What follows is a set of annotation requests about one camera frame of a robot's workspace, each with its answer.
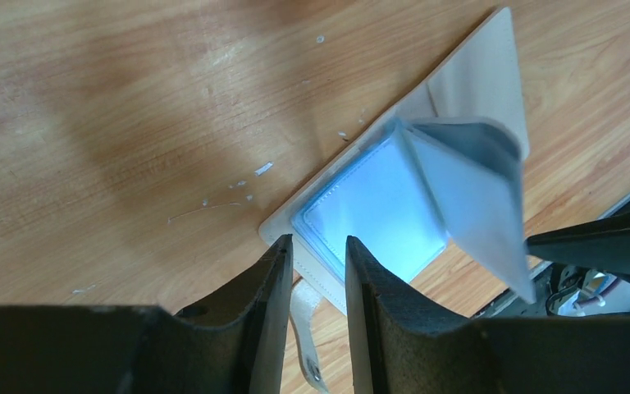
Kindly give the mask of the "beige card holder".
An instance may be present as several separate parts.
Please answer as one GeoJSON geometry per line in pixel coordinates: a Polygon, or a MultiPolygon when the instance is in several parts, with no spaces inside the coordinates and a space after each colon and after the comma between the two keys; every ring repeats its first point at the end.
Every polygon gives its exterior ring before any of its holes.
{"type": "Polygon", "coordinates": [[[529,152],[513,17],[500,7],[262,223],[265,242],[294,239],[290,319],[315,390],[328,388],[312,317],[322,300],[346,309],[349,236],[404,282],[454,242],[535,301],[523,226],[529,152]]]}

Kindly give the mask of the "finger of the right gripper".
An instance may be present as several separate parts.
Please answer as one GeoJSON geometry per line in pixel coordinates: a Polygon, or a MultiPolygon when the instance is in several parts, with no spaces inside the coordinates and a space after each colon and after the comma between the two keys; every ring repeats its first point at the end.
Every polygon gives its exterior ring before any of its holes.
{"type": "Polygon", "coordinates": [[[612,273],[630,283],[630,212],[527,238],[537,258],[612,273]]]}

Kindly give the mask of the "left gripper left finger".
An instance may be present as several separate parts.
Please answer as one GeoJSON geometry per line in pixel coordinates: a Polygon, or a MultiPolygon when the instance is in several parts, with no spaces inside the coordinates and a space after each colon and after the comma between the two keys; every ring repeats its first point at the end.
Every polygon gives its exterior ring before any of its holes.
{"type": "Polygon", "coordinates": [[[277,393],[291,237],[171,314],[156,305],[0,305],[0,393],[277,393]]]}

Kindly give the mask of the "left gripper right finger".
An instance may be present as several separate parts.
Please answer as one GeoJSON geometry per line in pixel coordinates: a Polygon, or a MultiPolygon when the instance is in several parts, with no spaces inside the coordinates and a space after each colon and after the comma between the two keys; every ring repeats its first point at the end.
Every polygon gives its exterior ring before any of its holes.
{"type": "Polygon", "coordinates": [[[630,314],[465,318],[346,241],[357,393],[630,393],[630,314]]]}

